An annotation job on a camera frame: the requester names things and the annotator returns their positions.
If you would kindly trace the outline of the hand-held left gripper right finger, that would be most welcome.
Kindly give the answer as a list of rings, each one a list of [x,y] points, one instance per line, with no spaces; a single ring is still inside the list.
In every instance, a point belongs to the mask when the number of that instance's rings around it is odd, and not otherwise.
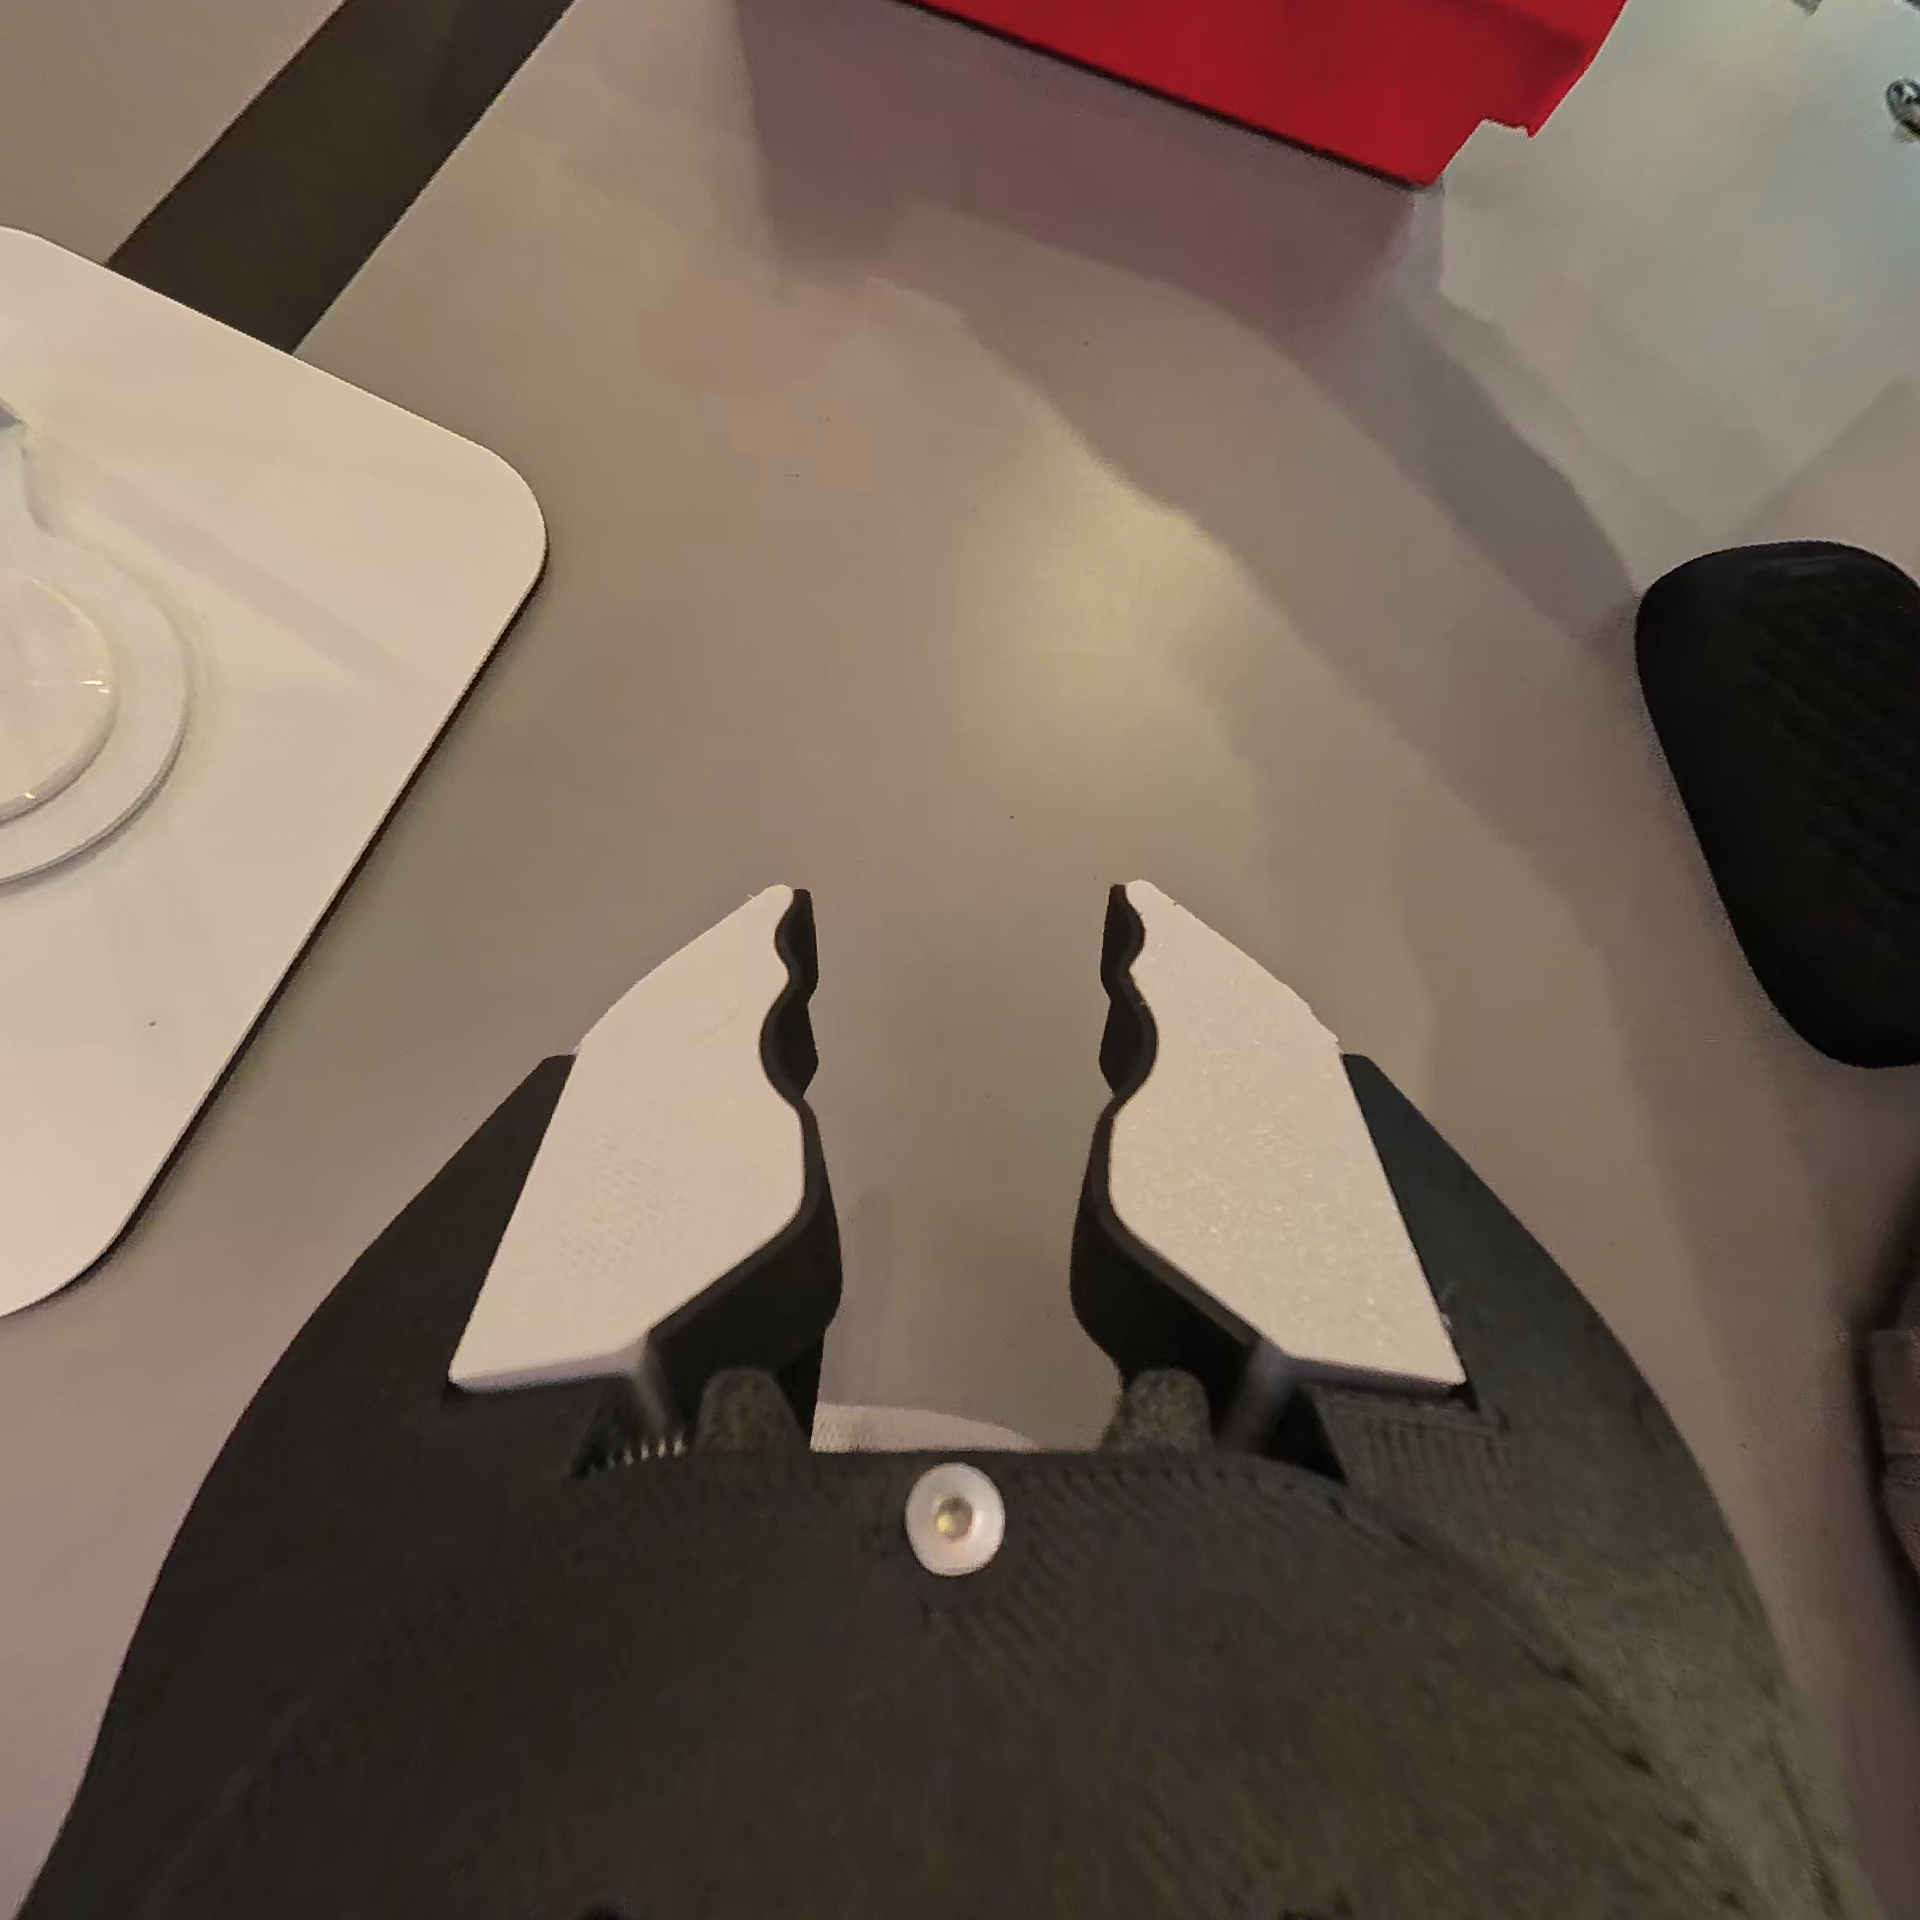
[[[1205,1409],[1294,1387],[1445,1399],[1455,1346],[1335,1031],[1154,882],[1111,886],[1071,1307],[1123,1381]]]

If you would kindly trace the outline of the dark cloth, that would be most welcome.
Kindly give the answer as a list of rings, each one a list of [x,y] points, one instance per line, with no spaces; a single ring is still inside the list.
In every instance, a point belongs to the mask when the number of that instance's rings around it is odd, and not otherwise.
[[[1645,588],[1632,649],[1767,1000],[1835,1062],[1914,1065],[1914,578],[1835,539],[1723,547]]]

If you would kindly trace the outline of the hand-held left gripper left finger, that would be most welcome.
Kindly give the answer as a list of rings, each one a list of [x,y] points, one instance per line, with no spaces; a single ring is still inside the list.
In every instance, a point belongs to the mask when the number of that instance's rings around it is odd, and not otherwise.
[[[449,1384],[623,1381],[695,1409],[729,1370],[811,1409],[842,1250],[809,1107],[817,924],[772,885],[586,1031],[515,1195]]]

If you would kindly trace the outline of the red plastic bin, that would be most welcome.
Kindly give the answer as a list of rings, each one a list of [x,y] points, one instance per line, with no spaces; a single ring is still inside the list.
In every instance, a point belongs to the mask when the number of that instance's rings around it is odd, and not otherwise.
[[[1538,133],[1624,3],[929,3],[1117,83],[1409,186]]]

